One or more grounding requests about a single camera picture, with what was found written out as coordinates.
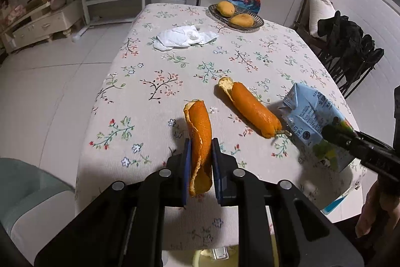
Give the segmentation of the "person right hand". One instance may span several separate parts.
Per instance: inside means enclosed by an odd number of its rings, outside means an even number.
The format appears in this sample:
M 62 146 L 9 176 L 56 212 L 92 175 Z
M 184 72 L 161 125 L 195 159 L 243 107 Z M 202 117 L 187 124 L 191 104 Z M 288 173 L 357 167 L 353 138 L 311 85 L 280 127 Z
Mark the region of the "person right hand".
M 361 215 L 355 226 L 358 238 L 370 233 L 376 223 L 383 225 L 384 234 L 392 234 L 399 222 L 399 197 L 387 194 L 376 180 L 367 193 Z

